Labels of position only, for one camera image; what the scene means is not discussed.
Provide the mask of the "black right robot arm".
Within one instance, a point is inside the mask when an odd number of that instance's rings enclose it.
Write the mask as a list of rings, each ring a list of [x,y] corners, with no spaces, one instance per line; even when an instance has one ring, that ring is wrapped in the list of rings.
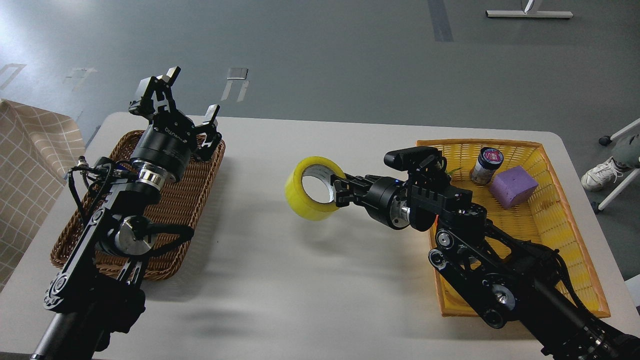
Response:
[[[499,330],[520,322],[554,360],[639,358],[638,337],[595,317],[579,299],[559,251],[495,226],[473,192],[451,184],[438,148],[390,151],[384,164],[407,179],[333,174],[336,206],[364,207],[394,230],[435,225],[429,263],[485,324]]]

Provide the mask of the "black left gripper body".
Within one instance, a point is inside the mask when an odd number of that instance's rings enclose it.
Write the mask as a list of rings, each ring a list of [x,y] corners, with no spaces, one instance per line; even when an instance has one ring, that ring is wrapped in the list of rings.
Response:
[[[195,151],[195,125],[182,112],[158,112],[142,133],[130,161],[135,169],[151,164],[167,171],[167,181],[180,182]]]

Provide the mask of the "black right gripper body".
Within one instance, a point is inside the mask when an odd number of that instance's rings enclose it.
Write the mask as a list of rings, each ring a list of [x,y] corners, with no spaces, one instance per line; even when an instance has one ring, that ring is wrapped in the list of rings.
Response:
[[[361,197],[361,205],[368,215],[393,230],[402,230],[409,226],[406,207],[406,189],[397,178],[366,175],[364,180],[370,187]]]

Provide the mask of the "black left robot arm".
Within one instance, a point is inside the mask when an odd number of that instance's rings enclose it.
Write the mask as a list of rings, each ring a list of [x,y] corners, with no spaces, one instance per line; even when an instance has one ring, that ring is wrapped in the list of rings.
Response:
[[[208,107],[201,125],[178,110],[172,87],[180,71],[175,66],[139,83],[128,111],[148,126],[128,160],[101,157],[91,166],[80,156],[68,170],[83,231],[45,292],[43,306],[54,317],[32,360],[90,360],[112,333],[129,332],[146,310],[141,284],[150,259],[194,236],[188,225],[144,215],[191,161],[210,161],[222,141],[219,105]]]

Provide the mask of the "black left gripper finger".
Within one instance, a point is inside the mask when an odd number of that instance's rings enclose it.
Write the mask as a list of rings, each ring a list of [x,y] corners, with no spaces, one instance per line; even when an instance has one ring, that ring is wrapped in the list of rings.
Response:
[[[192,157],[197,162],[210,161],[222,141],[222,133],[217,129],[217,116],[219,111],[220,106],[218,104],[210,105],[206,110],[205,119],[202,121],[202,124],[195,127],[197,135],[205,135],[201,146],[192,153]]]
[[[142,79],[135,91],[134,100],[130,101],[130,114],[144,117],[149,125],[180,125],[182,118],[172,93],[172,86],[180,72],[180,66],[174,66],[165,74]]]

